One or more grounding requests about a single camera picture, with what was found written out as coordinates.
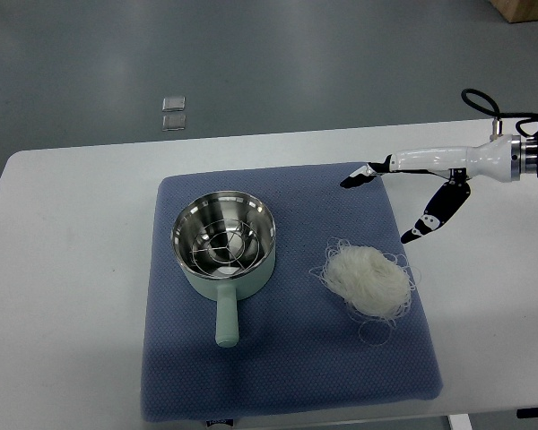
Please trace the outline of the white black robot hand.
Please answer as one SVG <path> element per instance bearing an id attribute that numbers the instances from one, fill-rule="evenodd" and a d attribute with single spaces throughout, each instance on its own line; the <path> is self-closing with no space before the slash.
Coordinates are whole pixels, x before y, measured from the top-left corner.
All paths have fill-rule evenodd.
<path id="1" fill-rule="evenodd" d="M 486 176 L 501 183 L 516 181 L 525 172 L 523 161 L 521 142 L 511 135 L 503 135 L 477 147 L 395 152 L 383 162 L 368 162 L 359 167 L 341 182 L 341 187 L 358 187 L 388 174 L 444 178 L 445 183 L 427 203 L 414 226 L 401 236 L 401 242 L 407 244 L 444 227 L 452 219 L 471 195 L 470 179 Z"/>

